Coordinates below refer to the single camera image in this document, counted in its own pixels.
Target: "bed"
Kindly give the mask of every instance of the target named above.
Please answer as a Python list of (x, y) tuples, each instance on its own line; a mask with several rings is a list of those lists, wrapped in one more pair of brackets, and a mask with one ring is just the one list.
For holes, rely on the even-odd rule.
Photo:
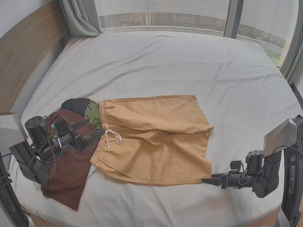
[[(235, 39), (179, 32), (120, 32), (71, 39), (32, 95), (22, 123), (49, 115), (69, 98), (94, 101), (196, 94), (214, 126), (206, 158), (212, 173), (263, 149), (264, 135), (302, 109), (263, 49)], [(274, 212), (279, 187), (264, 199), (251, 189), (208, 184), (147, 186), (96, 170), (78, 211), (42, 195), (12, 158), (12, 186), (21, 205), (59, 226), (244, 226)]]

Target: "maroon garment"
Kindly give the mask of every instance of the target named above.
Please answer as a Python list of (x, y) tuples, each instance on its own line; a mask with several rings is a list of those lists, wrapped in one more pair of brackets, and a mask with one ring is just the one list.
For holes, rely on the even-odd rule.
[[(70, 110), (60, 109), (58, 112), (52, 113), (45, 121), (51, 125), (53, 119), (63, 116), (69, 123), (84, 119), (81, 115)], [(85, 126), (77, 130), (78, 134), (83, 136), (96, 132), (96, 130), (87, 123)], [(78, 210), (80, 198), (84, 190), (86, 178), (91, 167), (89, 160), (96, 150), (98, 142), (86, 148), (77, 155), (66, 157), (77, 153), (76, 149), (71, 149), (62, 156), (62, 159), (56, 161), (56, 170), (54, 175), (46, 184), (41, 185), (41, 191), (45, 197), (50, 197), (56, 201), (63, 203), (73, 210)], [(49, 164), (49, 176), (54, 171), (54, 163)]]

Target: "drawstring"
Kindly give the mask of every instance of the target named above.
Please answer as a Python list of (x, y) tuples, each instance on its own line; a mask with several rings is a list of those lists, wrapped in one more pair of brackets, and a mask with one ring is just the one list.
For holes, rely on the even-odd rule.
[(108, 149), (108, 153), (109, 153), (109, 142), (108, 142), (107, 134), (111, 133), (111, 134), (113, 134), (116, 137), (116, 139), (119, 139), (119, 141), (120, 141), (120, 147), (121, 147), (122, 138), (121, 138), (121, 135), (119, 135), (115, 131), (110, 130), (108, 128), (108, 124), (107, 123), (105, 124), (105, 126), (107, 127), (107, 130), (105, 131), (105, 137), (106, 137), (107, 149)]

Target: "wooden headboard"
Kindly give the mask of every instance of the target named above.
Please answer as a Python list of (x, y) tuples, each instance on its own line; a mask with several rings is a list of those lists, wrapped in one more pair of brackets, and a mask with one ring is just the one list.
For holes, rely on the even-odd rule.
[(54, 0), (0, 38), (0, 112), (11, 110), (29, 76), (67, 31), (59, 0)]

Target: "tan shorts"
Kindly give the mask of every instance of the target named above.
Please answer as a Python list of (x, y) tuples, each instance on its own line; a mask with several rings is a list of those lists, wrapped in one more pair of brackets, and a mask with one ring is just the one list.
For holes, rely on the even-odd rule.
[(103, 128), (120, 134), (122, 143), (108, 134), (91, 158), (106, 175), (143, 184), (200, 183), (211, 177), (205, 158), (208, 124), (195, 95), (120, 98), (99, 102)]

